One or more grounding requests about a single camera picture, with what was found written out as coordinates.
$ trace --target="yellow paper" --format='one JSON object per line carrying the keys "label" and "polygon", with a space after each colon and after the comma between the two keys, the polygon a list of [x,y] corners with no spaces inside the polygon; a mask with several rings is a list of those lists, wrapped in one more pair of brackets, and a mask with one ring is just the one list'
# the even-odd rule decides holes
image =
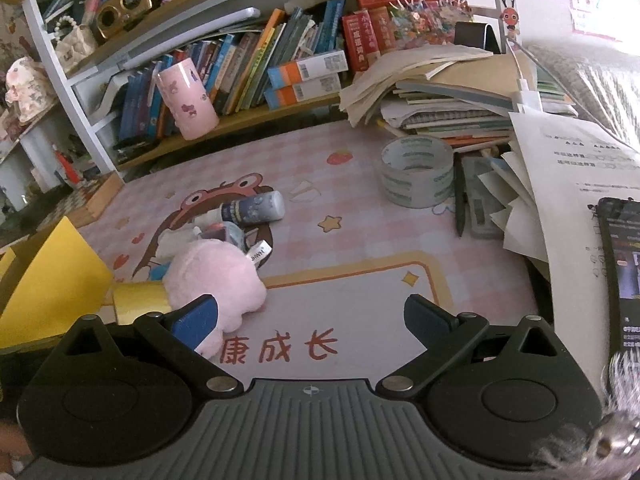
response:
{"label": "yellow paper", "polygon": [[147,312],[171,312],[162,282],[116,285],[113,287],[113,306],[119,325],[131,324]]}
{"label": "yellow paper", "polygon": [[12,251],[0,276],[0,348],[62,334],[100,309],[113,276],[67,218]]}

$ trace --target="metal screw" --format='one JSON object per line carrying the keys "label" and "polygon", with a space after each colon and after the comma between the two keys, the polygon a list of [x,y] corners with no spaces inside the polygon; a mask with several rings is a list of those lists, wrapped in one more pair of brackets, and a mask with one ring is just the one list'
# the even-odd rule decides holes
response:
{"label": "metal screw", "polygon": [[229,376],[212,377],[207,381],[207,388],[212,392],[225,393],[235,390],[237,387],[238,381]]}
{"label": "metal screw", "polygon": [[406,392],[414,387],[414,382],[409,377],[391,375],[382,379],[382,386],[392,392]]}

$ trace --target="yellow folder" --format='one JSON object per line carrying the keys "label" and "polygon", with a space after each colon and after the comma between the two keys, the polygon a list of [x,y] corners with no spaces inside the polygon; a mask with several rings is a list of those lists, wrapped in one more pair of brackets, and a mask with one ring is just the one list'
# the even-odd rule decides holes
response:
{"label": "yellow folder", "polygon": [[98,312],[111,271],[65,217],[0,259],[0,348],[66,332]]}

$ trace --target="pearl handbag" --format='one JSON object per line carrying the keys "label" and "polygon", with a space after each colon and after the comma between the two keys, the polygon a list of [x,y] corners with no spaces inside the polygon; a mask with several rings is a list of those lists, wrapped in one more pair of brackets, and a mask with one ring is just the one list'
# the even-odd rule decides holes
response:
{"label": "pearl handbag", "polygon": [[[71,25],[72,30],[61,40],[60,28],[63,22]],[[78,25],[76,20],[70,16],[62,16],[58,20],[54,30],[54,38],[57,41],[55,47],[56,56],[65,74],[98,48],[98,43],[95,41],[89,27],[87,25]]]}

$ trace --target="pink cup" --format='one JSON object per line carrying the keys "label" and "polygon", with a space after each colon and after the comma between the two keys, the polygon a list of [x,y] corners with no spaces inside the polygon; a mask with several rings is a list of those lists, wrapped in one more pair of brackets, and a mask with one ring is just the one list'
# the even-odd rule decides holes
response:
{"label": "pink cup", "polygon": [[159,72],[156,85],[185,139],[197,139],[218,126],[220,120],[191,58]]}

